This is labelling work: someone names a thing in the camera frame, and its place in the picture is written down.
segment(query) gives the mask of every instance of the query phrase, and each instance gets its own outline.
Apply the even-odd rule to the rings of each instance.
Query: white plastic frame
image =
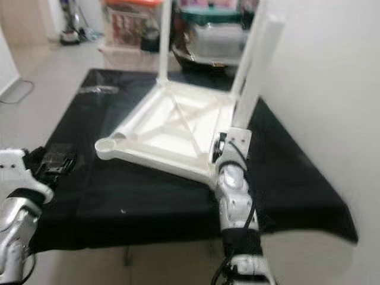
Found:
[[[247,127],[284,21],[269,17],[261,1],[232,89],[223,92],[167,79],[171,7],[172,0],[165,0],[156,85],[95,149],[101,159],[119,158],[210,185],[213,142],[232,126]],[[255,76],[240,96],[248,70]]]

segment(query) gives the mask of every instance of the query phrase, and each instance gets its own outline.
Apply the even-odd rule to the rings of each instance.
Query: black tablecloth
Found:
[[[82,86],[116,86],[116,94],[77,94],[46,147],[71,144],[78,160],[59,181],[31,247],[80,249],[217,237],[217,203],[206,185],[121,160],[97,158],[108,136],[155,83],[154,74],[91,70]],[[228,90],[224,75],[173,74],[178,81]],[[265,232],[316,229],[352,242],[349,209],[292,140],[263,100],[249,124],[249,168],[264,194]]]

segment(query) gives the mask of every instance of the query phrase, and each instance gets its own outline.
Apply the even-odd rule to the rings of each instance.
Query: plastic storage container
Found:
[[[159,33],[162,0],[102,0],[106,45],[139,48],[147,31]]]
[[[202,7],[197,5],[181,8],[181,17],[188,23],[200,26],[207,23],[238,23],[240,13],[236,9],[224,7]]]
[[[202,57],[239,59],[248,33],[240,24],[193,24],[187,47],[192,54]]]

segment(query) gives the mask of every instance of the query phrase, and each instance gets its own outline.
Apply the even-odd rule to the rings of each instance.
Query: cable on floor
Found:
[[[21,101],[23,101],[28,95],[30,95],[30,93],[33,92],[34,90],[34,82],[30,81],[30,80],[21,80],[22,82],[25,82],[25,83],[29,83],[30,84],[30,89],[24,94],[21,96],[20,99],[18,99],[17,101],[14,101],[14,102],[6,102],[6,101],[2,101],[0,100],[0,103],[1,104],[6,104],[6,105],[17,105],[19,103],[21,103]]]

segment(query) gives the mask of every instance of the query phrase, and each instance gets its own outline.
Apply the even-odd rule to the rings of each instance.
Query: white baseboard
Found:
[[[11,94],[17,86],[21,83],[21,77],[17,75],[11,82],[8,83],[2,90],[0,90],[0,97],[4,98]]]

